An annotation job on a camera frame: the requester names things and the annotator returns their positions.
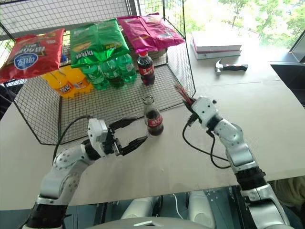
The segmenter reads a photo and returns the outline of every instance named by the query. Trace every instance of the hammer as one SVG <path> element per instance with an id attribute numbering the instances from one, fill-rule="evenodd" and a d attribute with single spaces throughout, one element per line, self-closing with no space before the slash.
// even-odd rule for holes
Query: hammer
<path id="1" fill-rule="evenodd" d="M 215 64 L 215 72 L 216 75 L 219 76 L 221 74 L 221 71 L 238 71 L 243 70 L 247 71 L 248 65 L 247 64 L 222 64 L 221 59 L 216 62 Z"/>

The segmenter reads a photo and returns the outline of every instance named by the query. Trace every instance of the chip bag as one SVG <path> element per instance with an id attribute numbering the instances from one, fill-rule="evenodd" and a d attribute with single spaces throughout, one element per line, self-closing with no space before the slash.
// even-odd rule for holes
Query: chip bag
<path id="1" fill-rule="evenodd" d="M 102 49 L 101 62 L 130 52 L 116 19 L 98 23 L 97 28 Z"/>
<path id="2" fill-rule="evenodd" d="M 100 62 L 100 43 L 97 24 L 88 24 L 71 30 L 71 67 L 96 65 Z"/>
<path id="3" fill-rule="evenodd" d="M 183 38 L 164 21 L 159 13 L 144 17 L 119 17 L 118 21 L 136 53 L 160 51 L 184 42 Z"/>
<path id="4" fill-rule="evenodd" d="M 0 83 L 28 79 L 59 69 L 64 30 L 16 39 L 7 61 L 0 69 Z"/>

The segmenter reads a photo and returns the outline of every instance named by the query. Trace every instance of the bottle label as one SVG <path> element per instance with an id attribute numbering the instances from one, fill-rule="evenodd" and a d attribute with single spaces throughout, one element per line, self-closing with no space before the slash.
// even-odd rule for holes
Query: bottle label
<path id="1" fill-rule="evenodd" d="M 159 117 L 155 118 L 155 119 L 148 119 L 148 126 L 149 127 L 156 127 L 158 125 L 160 125 L 163 121 L 163 118 L 161 115 L 159 115 Z"/>
<path id="2" fill-rule="evenodd" d="M 73 83 L 73 86 L 77 89 L 83 89 L 89 85 L 88 81 L 86 79 L 83 79 L 82 81 L 79 81 L 77 83 Z"/>
<path id="3" fill-rule="evenodd" d="M 153 65 L 149 68 L 141 68 L 139 67 L 139 72 L 141 75 L 151 75 L 154 73 L 154 67 Z"/>
<path id="4" fill-rule="evenodd" d="M 99 77 L 98 73 L 95 73 L 95 74 L 91 73 L 91 74 L 86 74 L 86 75 L 91 80 L 96 80 Z"/>
<path id="5" fill-rule="evenodd" d="M 70 83 L 66 83 L 63 87 L 55 89 L 59 94 L 66 94 L 72 91 L 73 86 Z"/>
<path id="6" fill-rule="evenodd" d="M 108 78 L 114 78 L 114 77 L 118 77 L 120 75 L 119 70 L 115 70 L 113 72 L 107 72 L 107 73 L 104 73 L 104 74 Z"/>
<path id="7" fill-rule="evenodd" d="M 130 64 L 127 64 L 127 65 L 126 65 L 126 70 L 127 70 L 128 72 L 130 72 L 132 69 L 133 69 L 133 63 L 130 63 Z"/>

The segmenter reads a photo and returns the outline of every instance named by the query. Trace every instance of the wire rack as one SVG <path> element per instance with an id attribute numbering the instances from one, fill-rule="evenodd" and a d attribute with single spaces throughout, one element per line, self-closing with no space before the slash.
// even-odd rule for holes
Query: wire rack
<path id="1" fill-rule="evenodd" d="M 64 27 L 62 52 L 70 57 L 70 30 L 89 22 L 126 15 L 159 12 L 164 20 L 185 39 L 183 0 L 12 0 L 1 1 L 0 66 L 7 59 L 14 39 L 28 34 L 43 34 Z M 103 118 L 107 124 L 126 116 L 143 116 L 141 97 L 151 94 L 160 110 L 180 104 L 174 90 L 178 80 L 190 96 L 195 94 L 186 43 L 169 47 L 154 56 L 155 84 L 136 82 L 120 89 L 93 90 L 63 99 L 41 77 L 5 83 L 14 103 L 41 144 L 55 145 L 66 126 L 81 115 Z M 86 136 L 87 120 L 75 123 L 62 143 Z"/>

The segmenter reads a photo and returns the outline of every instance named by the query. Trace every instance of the stack of books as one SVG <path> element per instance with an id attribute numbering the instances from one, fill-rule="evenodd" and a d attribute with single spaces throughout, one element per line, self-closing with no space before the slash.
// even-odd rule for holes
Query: stack of books
<path id="1" fill-rule="evenodd" d="M 191 47 L 197 60 L 240 56 L 242 52 L 238 38 L 213 36 L 203 31 L 192 33 Z"/>

